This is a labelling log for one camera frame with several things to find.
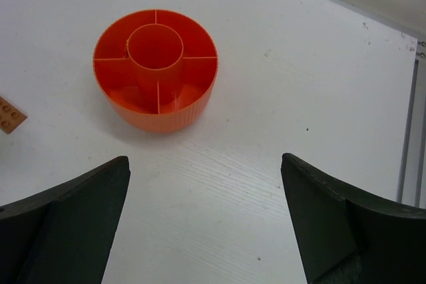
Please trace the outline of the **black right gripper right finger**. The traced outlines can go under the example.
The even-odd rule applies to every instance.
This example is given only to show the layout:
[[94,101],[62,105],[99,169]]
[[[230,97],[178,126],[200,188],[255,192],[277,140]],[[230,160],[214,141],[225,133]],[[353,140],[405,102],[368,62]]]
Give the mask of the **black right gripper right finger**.
[[282,181],[308,283],[424,283],[425,210],[376,196],[290,153]]

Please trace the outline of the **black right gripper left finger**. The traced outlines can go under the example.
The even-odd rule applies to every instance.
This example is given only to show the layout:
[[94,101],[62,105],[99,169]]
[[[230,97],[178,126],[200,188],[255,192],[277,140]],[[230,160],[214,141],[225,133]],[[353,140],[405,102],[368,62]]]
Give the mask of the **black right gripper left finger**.
[[101,283],[129,181],[119,156],[1,206],[1,282]]

